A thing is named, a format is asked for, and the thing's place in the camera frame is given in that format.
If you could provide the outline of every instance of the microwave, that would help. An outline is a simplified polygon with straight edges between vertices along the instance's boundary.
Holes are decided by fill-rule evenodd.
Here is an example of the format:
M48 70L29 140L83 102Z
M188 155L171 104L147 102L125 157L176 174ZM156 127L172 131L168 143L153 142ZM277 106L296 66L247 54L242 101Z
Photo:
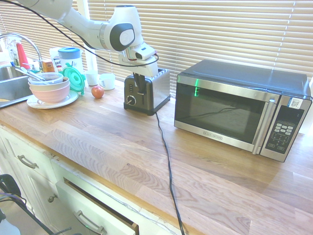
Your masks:
M312 104L305 74L203 60L177 76L174 126L284 162Z

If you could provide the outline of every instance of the red bottle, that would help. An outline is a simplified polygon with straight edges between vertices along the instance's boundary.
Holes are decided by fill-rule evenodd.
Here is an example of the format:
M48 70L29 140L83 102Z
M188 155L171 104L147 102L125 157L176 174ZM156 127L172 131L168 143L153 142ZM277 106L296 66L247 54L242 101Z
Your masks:
M20 66L24 67L27 70L30 69L29 65L25 65L25 64L28 64L28 60L26 58L26 55L25 55L24 48L23 48L22 44L21 43L16 43L16 48L18 50Z

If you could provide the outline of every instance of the microwave handle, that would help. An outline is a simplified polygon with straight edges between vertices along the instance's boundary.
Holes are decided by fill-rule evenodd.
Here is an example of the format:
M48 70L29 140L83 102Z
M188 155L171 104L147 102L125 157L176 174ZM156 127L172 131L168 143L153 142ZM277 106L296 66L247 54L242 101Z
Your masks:
M272 109L274 107L274 104L275 104L275 100L274 99L270 99L269 102L268 102L268 106L266 108L266 111L265 111L265 115L264 115L264 118L263 118L260 130L258 132L258 136L257 136L255 144L253 146L252 154L256 154L257 151L258 151L260 142L262 140L262 136L263 136L263 134L265 132L266 125L267 125L267 123L268 123L268 121L270 119L270 114L271 114L271 111L272 111Z

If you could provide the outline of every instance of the white cup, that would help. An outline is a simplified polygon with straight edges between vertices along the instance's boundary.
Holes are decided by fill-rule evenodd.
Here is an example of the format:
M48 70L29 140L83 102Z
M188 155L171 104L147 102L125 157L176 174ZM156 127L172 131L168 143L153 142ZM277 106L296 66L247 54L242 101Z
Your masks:
M98 85L98 71L88 70L85 72L85 75L89 86Z
M115 88L115 75L113 73L104 73L99 76L99 85L104 90L112 90Z

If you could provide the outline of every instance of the stacked bowls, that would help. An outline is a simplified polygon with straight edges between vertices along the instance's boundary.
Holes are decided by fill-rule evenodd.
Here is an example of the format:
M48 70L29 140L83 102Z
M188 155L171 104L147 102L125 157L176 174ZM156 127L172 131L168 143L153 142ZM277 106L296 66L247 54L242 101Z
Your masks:
M69 79L57 72L39 73L45 81L39 81L32 77L28 79L28 84L33 95L43 102L60 103L69 94Z

